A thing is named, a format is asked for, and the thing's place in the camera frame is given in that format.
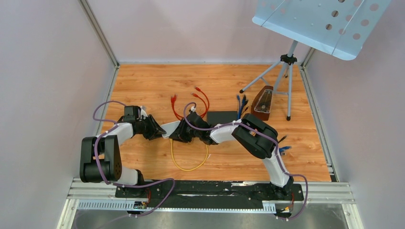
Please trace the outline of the small white router box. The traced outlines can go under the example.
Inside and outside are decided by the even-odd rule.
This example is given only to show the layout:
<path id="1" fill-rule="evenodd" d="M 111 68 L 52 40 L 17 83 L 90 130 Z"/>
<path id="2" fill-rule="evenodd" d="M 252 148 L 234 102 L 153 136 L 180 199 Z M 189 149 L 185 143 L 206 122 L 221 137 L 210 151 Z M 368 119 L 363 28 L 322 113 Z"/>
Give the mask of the small white router box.
<path id="1" fill-rule="evenodd" d="M 176 130 L 179 124 L 180 120 L 161 125 L 161 128 L 166 132 L 165 134 L 162 134 L 162 137 L 164 139 L 169 138 L 169 136 Z"/>

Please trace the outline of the black network switch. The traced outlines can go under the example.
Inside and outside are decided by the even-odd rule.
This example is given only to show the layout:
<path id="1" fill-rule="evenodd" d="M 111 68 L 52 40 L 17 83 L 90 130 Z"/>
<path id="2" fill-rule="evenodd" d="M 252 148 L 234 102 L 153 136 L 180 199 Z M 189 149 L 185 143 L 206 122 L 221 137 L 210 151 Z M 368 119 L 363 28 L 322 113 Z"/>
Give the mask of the black network switch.
<path id="1" fill-rule="evenodd" d="M 208 111 L 206 122 L 210 125 L 226 124 L 237 120 L 237 111 Z"/>

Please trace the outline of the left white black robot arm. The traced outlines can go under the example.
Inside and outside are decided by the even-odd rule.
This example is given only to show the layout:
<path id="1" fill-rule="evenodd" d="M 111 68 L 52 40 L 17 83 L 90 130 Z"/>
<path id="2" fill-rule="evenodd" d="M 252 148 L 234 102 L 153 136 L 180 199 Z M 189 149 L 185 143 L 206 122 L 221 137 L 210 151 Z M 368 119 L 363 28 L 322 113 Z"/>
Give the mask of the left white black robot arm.
<path id="1" fill-rule="evenodd" d="M 146 192 L 146 184 L 139 170 L 122 165 L 119 147 L 135 135 L 147 140 L 162 137 L 166 131 L 146 114 L 142 107 L 124 107 L 124 114 L 111 130 L 100 135 L 85 137 L 81 144 L 80 179 L 84 183 L 118 183 L 128 186 L 135 197 Z"/>

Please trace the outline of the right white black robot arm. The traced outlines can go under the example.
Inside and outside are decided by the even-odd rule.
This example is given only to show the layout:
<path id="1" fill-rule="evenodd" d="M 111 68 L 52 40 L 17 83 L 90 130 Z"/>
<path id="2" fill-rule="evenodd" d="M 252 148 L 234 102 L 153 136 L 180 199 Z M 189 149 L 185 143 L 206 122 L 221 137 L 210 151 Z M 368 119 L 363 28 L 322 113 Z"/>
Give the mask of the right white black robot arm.
<path id="1" fill-rule="evenodd" d="M 252 114 L 226 124 L 211 125 L 195 112 L 181 119 L 168 138 L 189 143 L 198 138 L 207 146 L 237 141 L 251 155 L 263 161 L 273 185 L 273 194 L 285 199 L 292 192 L 294 178 L 287 171 L 279 152 L 277 131 Z"/>

